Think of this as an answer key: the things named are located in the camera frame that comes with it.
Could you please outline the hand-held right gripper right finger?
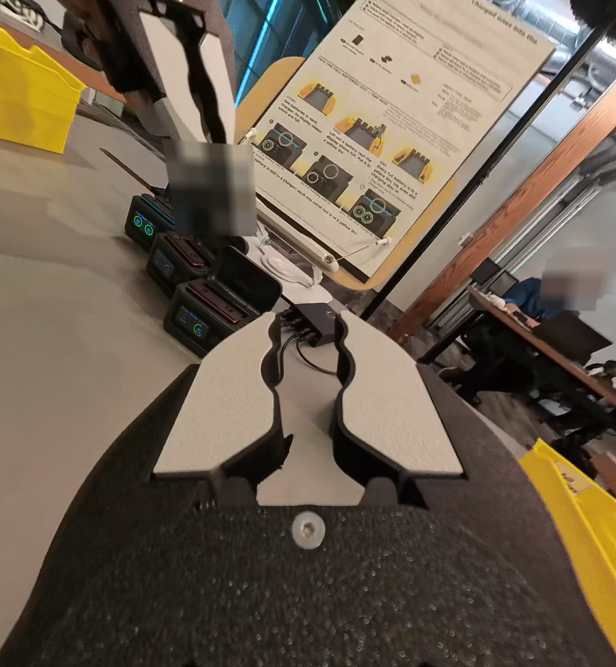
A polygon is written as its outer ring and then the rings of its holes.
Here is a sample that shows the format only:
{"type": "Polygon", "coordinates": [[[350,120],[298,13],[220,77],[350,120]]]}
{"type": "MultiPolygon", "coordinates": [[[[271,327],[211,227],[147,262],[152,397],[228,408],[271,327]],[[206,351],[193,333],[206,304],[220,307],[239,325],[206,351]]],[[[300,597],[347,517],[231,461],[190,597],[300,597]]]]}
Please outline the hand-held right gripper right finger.
{"type": "Polygon", "coordinates": [[[335,323],[333,456],[354,480],[459,478],[460,459],[417,363],[352,312],[335,323]]]}

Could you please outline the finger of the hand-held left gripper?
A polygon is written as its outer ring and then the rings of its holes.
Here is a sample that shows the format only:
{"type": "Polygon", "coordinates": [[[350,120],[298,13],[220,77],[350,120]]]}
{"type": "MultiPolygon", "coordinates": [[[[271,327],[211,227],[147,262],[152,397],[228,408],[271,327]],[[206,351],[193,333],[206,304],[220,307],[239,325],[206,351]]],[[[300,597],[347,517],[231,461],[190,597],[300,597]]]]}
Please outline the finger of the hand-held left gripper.
{"type": "Polygon", "coordinates": [[[149,99],[141,120],[164,138],[212,143],[212,11],[140,9],[139,22],[149,99]]]}
{"type": "Polygon", "coordinates": [[[232,33],[218,1],[186,1],[194,35],[185,47],[188,86],[201,116],[204,137],[235,145],[236,71],[232,33]]]}

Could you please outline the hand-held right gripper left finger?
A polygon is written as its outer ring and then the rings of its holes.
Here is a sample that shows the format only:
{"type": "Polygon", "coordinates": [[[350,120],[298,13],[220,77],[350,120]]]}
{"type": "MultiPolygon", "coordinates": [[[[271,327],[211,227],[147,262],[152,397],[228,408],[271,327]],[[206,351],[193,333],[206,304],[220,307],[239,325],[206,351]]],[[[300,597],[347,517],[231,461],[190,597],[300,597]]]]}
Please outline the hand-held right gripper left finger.
{"type": "Polygon", "coordinates": [[[155,476],[264,480],[282,468],[291,440],[283,434],[277,391],[280,348],[279,314],[267,312],[203,358],[155,476]]]}

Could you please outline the black battery charger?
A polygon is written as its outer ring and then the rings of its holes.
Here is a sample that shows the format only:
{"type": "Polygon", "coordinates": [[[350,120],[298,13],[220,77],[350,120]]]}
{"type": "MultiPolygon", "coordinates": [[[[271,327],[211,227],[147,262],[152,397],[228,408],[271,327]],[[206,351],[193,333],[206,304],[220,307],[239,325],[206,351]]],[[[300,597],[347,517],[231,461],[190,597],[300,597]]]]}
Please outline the black battery charger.
{"type": "Polygon", "coordinates": [[[146,272],[171,297],[178,285],[205,278],[217,254],[201,238],[175,231],[160,233],[153,241],[146,272]]]}
{"type": "Polygon", "coordinates": [[[163,197],[144,193],[131,199],[124,232],[146,253],[160,234],[175,231],[172,208],[163,197]]]}
{"type": "Polygon", "coordinates": [[[177,286],[165,314],[164,330],[198,357],[203,358],[222,341],[271,312],[283,294],[278,279],[234,247],[227,246],[205,278],[177,286]],[[187,291],[188,283],[205,283],[240,310],[249,314],[238,323],[225,320],[187,291]]]}

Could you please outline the yellow plastic bin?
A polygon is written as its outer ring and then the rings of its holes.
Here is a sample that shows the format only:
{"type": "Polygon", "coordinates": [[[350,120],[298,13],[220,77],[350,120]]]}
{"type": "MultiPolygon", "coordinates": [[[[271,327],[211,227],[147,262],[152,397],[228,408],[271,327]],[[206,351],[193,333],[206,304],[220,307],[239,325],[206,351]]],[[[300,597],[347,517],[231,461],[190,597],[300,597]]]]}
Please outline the yellow plastic bin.
{"type": "Polygon", "coordinates": [[[0,139],[62,154],[86,85],[0,27],[0,139]]]}
{"type": "Polygon", "coordinates": [[[544,441],[520,465],[540,493],[579,587],[616,653],[616,499],[544,441]]]}

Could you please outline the red-edged black battery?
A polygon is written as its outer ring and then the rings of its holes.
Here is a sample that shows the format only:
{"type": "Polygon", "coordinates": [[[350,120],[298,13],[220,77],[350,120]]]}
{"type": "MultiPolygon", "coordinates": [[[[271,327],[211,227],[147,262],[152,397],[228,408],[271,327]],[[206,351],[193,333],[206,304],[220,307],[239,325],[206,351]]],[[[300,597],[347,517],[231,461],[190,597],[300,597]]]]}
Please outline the red-edged black battery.
{"type": "Polygon", "coordinates": [[[229,300],[213,291],[205,283],[188,283],[187,291],[192,295],[198,297],[205,304],[213,310],[220,313],[220,315],[231,323],[238,323],[248,318],[249,314],[240,310],[236,305],[230,303],[229,300]]]}

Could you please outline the black usb hub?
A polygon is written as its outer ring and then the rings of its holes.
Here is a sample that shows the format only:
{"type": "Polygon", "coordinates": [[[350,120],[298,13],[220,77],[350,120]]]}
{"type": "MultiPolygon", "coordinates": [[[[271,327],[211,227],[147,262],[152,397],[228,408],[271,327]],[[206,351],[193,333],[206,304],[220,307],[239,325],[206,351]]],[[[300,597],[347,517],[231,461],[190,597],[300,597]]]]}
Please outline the black usb hub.
{"type": "Polygon", "coordinates": [[[335,342],[337,312],[326,303],[293,304],[279,315],[284,326],[312,347],[335,342]]]}

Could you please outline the wooden sign board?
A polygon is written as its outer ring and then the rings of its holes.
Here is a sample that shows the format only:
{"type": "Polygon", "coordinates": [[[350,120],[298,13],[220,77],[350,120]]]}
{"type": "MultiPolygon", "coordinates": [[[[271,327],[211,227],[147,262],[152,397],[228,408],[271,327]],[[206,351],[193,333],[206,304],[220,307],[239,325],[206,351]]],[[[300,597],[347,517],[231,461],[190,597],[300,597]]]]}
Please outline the wooden sign board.
{"type": "MultiPolygon", "coordinates": [[[[303,57],[284,57],[267,68],[250,92],[238,103],[235,132],[237,139],[242,139],[245,132],[256,125],[304,62],[303,57]]],[[[366,282],[354,278],[343,268],[336,272],[327,271],[327,277],[338,285],[355,291],[380,290],[390,286],[392,278],[401,276],[402,263],[410,257],[413,250],[419,248],[420,241],[428,240],[430,226],[437,221],[455,195],[456,181],[457,177],[453,175],[366,282]]]]}

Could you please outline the white stand base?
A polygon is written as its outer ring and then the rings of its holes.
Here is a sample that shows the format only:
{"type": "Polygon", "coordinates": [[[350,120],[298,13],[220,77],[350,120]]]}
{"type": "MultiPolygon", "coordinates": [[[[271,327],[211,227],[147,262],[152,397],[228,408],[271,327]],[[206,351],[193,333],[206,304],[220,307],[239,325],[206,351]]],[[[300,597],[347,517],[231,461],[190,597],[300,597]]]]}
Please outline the white stand base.
{"type": "Polygon", "coordinates": [[[310,271],[307,273],[276,248],[269,238],[248,236],[244,237],[244,240],[248,246],[247,257],[278,279],[283,289],[294,286],[312,289],[321,285],[323,272],[312,263],[309,263],[310,271]]]}

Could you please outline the wooden desk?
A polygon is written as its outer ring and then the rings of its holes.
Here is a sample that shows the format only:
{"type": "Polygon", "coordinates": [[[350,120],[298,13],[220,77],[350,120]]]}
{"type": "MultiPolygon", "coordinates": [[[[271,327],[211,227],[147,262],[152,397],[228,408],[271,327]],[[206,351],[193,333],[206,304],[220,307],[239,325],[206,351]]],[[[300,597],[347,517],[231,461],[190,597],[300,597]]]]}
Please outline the wooden desk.
{"type": "Polygon", "coordinates": [[[590,360],[591,354],[608,346],[608,342],[594,329],[566,313],[529,329],[521,325],[513,314],[497,307],[479,289],[468,287],[467,290],[470,305],[475,311],[487,313],[500,322],[513,336],[522,340],[524,346],[535,349],[587,388],[591,395],[598,396],[616,410],[616,389],[589,376],[586,371],[585,363],[590,360]]]}

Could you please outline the instruction board on stand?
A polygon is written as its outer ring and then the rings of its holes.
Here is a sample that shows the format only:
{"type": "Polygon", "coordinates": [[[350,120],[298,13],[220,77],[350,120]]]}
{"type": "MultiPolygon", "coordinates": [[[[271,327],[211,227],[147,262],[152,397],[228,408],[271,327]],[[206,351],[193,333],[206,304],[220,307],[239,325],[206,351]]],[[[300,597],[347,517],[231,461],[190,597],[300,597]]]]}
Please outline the instruction board on stand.
{"type": "Polygon", "coordinates": [[[257,121],[257,197],[366,282],[555,49],[490,1],[356,1],[257,121]]]}

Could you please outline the wooden pillar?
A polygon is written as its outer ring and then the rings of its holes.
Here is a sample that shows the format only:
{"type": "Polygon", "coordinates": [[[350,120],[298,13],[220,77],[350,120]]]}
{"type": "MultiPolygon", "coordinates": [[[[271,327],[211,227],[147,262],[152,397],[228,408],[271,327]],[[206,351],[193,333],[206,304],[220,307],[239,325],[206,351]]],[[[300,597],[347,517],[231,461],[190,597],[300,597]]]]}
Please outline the wooden pillar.
{"type": "Polygon", "coordinates": [[[445,266],[387,330],[402,343],[461,286],[517,227],[560,186],[616,128],[616,80],[593,108],[571,129],[476,232],[470,243],[445,266]]]}

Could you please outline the black metal stand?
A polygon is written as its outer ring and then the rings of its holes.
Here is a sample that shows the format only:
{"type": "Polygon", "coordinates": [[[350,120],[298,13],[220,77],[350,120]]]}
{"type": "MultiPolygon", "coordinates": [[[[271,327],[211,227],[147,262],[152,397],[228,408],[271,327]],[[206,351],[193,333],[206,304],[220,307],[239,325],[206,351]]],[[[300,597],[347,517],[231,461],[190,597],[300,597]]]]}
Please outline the black metal stand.
{"type": "Polygon", "coordinates": [[[510,151],[511,147],[517,142],[520,136],[532,126],[532,123],[545,109],[547,104],[562,90],[562,88],[574,76],[574,73],[579,70],[586,57],[597,47],[607,35],[607,32],[613,26],[613,22],[607,25],[592,29],[586,40],[576,50],[576,52],[568,58],[568,61],[563,68],[556,74],[556,76],[546,85],[543,91],[535,98],[533,103],[520,116],[519,120],[510,130],[510,132],[503,138],[503,140],[496,146],[495,150],[489,155],[485,162],[474,176],[466,183],[458,195],[454,197],[452,202],[446,207],[444,212],[439,216],[437,221],[429,228],[428,232],[422,237],[417,246],[410,252],[407,258],[402,262],[396,272],[387,280],[385,285],[379,290],[376,296],[372,299],[370,304],[363,310],[361,318],[364,321],[370,321],[373,315],[386,301],[387,296],[396,288],[399,282],[407,275],[412,267],[417,263],[419,258],[430,248],[440,233],[447,227],[448,223],[454,219],[457,212],[459,212],[470,197],[478,190],[482,183],[488,178],[490,173],[502,161],[502,159],[510,151]]]}

